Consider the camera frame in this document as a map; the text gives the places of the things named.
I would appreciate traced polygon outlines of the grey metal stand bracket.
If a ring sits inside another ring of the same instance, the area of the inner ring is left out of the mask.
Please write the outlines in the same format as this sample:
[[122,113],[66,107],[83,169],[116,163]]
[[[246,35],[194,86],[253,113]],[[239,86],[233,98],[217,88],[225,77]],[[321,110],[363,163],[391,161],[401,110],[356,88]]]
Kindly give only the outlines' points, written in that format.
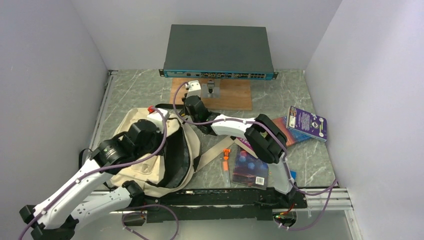
[[218,99],[221,97],[220,92],[220,79],[208,79],[205,83],[201,84],[201,98],[202,99]]

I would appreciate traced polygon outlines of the orange blue paperback book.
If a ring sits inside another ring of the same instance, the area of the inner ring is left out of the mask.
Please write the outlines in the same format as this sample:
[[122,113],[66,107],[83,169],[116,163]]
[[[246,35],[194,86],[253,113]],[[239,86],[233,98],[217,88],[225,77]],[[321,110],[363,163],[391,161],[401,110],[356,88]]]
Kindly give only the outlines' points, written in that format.
[[285,134],[287,140],[286,140],[286,146],[290,147],[295,144],[307,141],[311,139],[310,136],[307,136],[303,133],[300,133],[298,131],[295,131],[291,128],[287,128],[287,116],[274,118],[272,122]]

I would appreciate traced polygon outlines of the blue eraser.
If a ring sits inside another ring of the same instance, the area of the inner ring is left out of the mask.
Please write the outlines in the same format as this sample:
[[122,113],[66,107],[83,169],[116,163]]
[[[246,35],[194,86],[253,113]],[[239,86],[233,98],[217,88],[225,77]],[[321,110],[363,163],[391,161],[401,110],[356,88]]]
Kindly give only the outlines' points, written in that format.
[[297,173],[295,171],[293,171],[293,170],[290,170],[289,172],[290,172],[290,176],[293,178],[293,180],[295,180],[296,179],[296,176],[297,176]]

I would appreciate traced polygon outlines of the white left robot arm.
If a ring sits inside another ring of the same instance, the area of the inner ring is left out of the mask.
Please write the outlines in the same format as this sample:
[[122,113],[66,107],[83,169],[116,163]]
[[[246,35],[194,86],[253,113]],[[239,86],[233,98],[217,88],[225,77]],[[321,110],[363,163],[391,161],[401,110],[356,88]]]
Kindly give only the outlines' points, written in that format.
[[77,230],[110,212],[139,209],[145,191],[127,180],[109,194],[84,202],[97,186],[120,170],[146,161],[164,147],[166,119],[140,119],[129,130],[102,141],[78,172],[60,189],[37,205],[25,205],[19,214],[26,223],[19,239],[31,231],[34,240],[70,240]]

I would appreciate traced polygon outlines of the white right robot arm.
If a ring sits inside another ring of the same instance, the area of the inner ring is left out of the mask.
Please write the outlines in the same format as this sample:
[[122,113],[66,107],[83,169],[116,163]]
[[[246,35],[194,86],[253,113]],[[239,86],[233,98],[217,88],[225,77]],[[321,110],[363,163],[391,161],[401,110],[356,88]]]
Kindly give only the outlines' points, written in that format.
[[295,201],[295,181],[287,164],[287,137],[265,114],[255,118],[229,117],[208,110],[197,95],[183,101],[184,111],[203,134],[232,136],[247,140],[256,156],[268,165],[272,173],[276,203],[287,208]]

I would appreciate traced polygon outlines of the orange pen in pack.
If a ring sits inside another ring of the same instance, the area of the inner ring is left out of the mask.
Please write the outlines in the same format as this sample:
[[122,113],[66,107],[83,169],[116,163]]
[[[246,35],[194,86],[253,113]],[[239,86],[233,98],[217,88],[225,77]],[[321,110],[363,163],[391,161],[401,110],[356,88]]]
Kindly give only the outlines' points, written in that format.
[[226,188],[231,187],[231,179],[230,179],[230,169],[229,169],[229,157],[231,150],[229,148],[225,148],[222,155],[222,173],[224,177],[224,185]]

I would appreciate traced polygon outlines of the grey network switch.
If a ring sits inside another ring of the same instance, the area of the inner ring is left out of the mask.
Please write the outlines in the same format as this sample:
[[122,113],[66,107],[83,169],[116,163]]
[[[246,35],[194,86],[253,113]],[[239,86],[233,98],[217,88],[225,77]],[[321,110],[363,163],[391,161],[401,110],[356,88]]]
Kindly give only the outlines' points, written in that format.
[[263,26],[173,24],[163,68],[166,78],[274,80]]

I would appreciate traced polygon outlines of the dark space notebook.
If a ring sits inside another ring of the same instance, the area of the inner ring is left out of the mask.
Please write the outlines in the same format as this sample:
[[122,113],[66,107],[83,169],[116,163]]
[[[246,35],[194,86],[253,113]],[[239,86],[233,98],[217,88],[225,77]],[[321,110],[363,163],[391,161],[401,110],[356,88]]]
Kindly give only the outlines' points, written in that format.
[[268,186],[269,168],[266,163],[238,147],[232,182],[246,187],[265,190]]

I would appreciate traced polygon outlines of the purple boxed book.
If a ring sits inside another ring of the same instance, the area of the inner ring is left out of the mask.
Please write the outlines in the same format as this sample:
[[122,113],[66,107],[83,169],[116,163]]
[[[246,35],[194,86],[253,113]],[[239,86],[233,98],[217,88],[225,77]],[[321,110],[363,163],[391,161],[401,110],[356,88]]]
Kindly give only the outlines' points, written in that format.
[[328,139],[327,119],[295,106],[288,109],[286,127],[322,142]]

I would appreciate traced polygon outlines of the purple treehouse book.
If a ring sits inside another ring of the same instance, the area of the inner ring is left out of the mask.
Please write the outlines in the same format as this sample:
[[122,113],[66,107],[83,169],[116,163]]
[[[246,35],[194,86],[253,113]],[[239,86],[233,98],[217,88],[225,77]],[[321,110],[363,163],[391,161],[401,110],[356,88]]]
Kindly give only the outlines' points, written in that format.
[[250,145],[250,143],[246,139],[240,138],[240,137],[236,137],[234,139],[234,143],[237,144],[239,147],[241,147],[244,151],[246,151],[247,153],[249,153],[254,158],[256,158],[256,159],[258,158],[258,156],[254,152],[252,146]]

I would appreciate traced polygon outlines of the wooden base board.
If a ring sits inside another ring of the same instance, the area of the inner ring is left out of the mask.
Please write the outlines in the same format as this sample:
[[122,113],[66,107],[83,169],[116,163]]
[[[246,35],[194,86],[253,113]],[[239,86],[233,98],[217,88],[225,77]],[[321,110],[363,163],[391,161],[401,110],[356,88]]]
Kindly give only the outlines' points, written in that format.
[[[195,78],[173,78],[169,104],[172,104],[177,88],[183,82]],[[182,104],[182,97],[187,93],[185,87],[178,91],[176,104]],[[251,81],[248,79],[221,79],[219,81],[219,97],[201,97],[204,105],[210,110],[252,111]]]

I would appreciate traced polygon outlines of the beige canvas backpack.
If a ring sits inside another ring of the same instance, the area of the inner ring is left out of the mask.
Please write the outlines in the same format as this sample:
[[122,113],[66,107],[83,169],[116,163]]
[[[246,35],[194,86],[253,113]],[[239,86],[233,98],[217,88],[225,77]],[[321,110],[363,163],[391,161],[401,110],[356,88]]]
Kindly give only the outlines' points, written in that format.
[[171,113],[166,121],[167,138],[159,153],[141,163],[120,170],[110,179],[115,187],[135,181],[149,197],[163,197],[183,189],[193,175],[233,144],[229,136],[201,153],[201,141],[195,131]]

